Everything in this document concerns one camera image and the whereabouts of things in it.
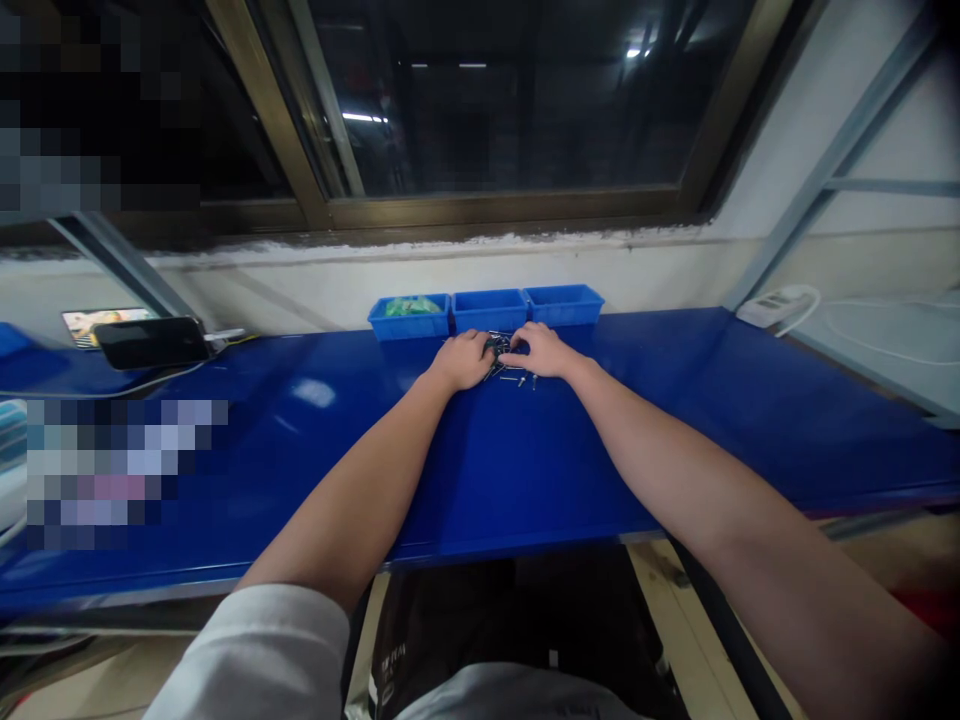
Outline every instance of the phone screen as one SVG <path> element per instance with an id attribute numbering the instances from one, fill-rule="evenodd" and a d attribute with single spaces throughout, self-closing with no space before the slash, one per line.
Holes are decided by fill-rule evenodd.
<path id="1" fill-rule="evenodd" d="M 117 370 L 192 365 L 210 358 L 203 328 L 190 317 L 99 325 L 94 334 Z"/>

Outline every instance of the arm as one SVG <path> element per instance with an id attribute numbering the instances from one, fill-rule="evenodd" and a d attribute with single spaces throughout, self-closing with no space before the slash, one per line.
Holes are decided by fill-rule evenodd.
<path id="1" fill-rule="evenodd" d="M 300 585 L 350 612 L 400 532 L 447 402 L 489 370 L 489 337 L 470 330 L 444 343 L 430 369 L 307 496 L 238 590 Z"/>
<path id="2" fill-rule="evenodd" d="M 697 557 L 806 712 L 896 713 L 939 638 L 776 490 L 542 324 L 506 364 L 570 383 L 634 495 Z"/>

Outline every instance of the blue plastic bin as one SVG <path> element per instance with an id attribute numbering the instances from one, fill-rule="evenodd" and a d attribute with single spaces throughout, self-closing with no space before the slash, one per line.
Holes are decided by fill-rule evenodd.
<path id="1" fill-rule="evenodd" d="M 595 325 L 605 302 L 587 285 L 554 285 L 523 291 L 530 298 L 532 320 L 551 327 Z"/>
<path id="2" fill-rule="evenodd" d="M 397 297 L 419 297 L 418 295 L 398 295 Z M 380 298 L 367 320 L 373 325 L 377 340 L 408 340 L 415 337 L 449 337 L 450 335 L 450 296 L 426 295 L 428 300 L 442 308 L 438 313 L 425 315 L 401 315 L 387 317 L 387 303 L 395 298 Z"/>
<path id="3" fill-rule="evenodd" d="M 516 330 L 527 321 L 527 301 L 516 288 L 456 293 L 453 296 L 453 320 L 457 332 L 477 330 Z"/>

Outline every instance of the pile of screws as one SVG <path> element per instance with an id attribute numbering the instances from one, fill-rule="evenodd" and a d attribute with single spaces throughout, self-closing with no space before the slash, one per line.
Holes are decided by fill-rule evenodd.
<path id="1" fill-rule="evenodd" d="M 483 378 L 483 382 L 486 382 L 490 378 L 500 375 L 501 380 L 509 380 L 511 382 L 517 383 L 517 387 L 523 387 L 523 384 L 527 381 L 527 376 L 530 375 L 530 372 L 527 370 L 522 370 L 521 368 L 511 367 L 509 365 L 504 365 L 500 362 L 500 355 L 503 353 L 510 352 L 510 338 L 511 335 L 508 333 L 497 332 L 496 330 L 490 330 L 490 339 L 487 340 L 486 347 L 492 347 L 494 352 L 494 361 L 493 365 L 490 366 L 490 371 L 487 373 L 486 377 Z M 522 377 L 516 377 L 513 375 L 504 375 L 501 374 L 504 371 L 518 371 L 522 372 Z M 533 389 L 537 389 L 537 376 L 533 376 Z"/>

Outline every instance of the wall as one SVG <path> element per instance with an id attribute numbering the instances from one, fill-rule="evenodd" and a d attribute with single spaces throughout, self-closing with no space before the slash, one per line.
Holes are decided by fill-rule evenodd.
<path id="1" fill-rule="evenodd" d="M 464 244 L 306 248 L 262 242 L 151 262 L 211 328 L 354 329 L 378 297 L 587 282 L 606 312 L 718 305 L 909 26 L 915 5 L 834 0 L 770 113 L 718 217 L 702 227 Z M 960 179 L 950 68 L 924 76 L 856 169 L 862 177 Z M 960 284 L 960 204 L 844 194 L 773 280 L 825 297 Z M 67 341 L 65 309 L 132 299 L 84 260 L 0 263 L 0 318 Z"/>

